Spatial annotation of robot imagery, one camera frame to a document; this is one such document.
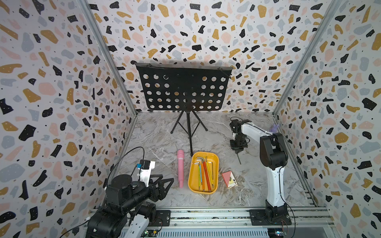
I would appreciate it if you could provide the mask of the yellow plastic storage tray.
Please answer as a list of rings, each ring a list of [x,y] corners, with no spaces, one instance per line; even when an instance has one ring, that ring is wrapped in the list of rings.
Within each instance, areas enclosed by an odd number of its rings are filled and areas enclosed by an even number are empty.
[[[191,160],[188,186],[192,192],[213,194],[218,188],[219,158],[211,152],[196,152]]]

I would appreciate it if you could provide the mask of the yellow-sleeved hex key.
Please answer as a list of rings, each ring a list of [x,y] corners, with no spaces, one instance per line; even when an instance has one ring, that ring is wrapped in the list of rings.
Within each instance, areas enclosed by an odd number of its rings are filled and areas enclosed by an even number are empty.
[[[207,171],[208,171],[210,183],[211,183],[212,187],[214,187],[214,182],[213,182],[213,177],[212,177],[212,171],[211,171],[211,167],[209,165],[209,161],[208,161],[207,158],[205,159],[205,161],[206,161],[206,166],[207,166]]]

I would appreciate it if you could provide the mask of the red-sleeved hex key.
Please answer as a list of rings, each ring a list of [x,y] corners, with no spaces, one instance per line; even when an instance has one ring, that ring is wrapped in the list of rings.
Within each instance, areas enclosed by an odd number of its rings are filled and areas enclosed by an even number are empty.
[[[204,158],[202,157],[197,157],[198,158],[201,158],[202,159],[202,162],[203,162],[203,168],[204,168],[204,175],[205,175],[205,183],[206,183],[206,186],[207,186],[207,189],[208,189],[208,192],[211,192],[211,183],[210,183],[210,180],[209,180],[209,175],[208,175],[208,171],[207,171],[207,166],[206,166],[206,161]]]

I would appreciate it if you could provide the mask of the green-sleeved hex key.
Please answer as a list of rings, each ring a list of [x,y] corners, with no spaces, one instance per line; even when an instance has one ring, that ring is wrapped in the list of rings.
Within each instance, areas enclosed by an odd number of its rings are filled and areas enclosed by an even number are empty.
[[[199,162],[196,162],[195,165],[196,165],[196,168],[197,168],[198,190],[200,190],[200,188],[201,188],[200,163],[199,163]]]

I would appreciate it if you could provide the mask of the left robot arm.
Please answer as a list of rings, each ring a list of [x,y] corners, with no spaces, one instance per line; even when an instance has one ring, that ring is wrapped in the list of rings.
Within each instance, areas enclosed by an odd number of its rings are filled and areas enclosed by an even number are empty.
[[[125,225],[129,229],[126,238],[141,238],[148,226],[164,227],[169,223],[170,211],[157,212],[155,202],[163,200],[174,183],[173,178],[163,179],[162,175],[148,180],[133,181],[127,174],[112,179],[106,188],[104,204],[90,218],[87,238],[118,238]]]

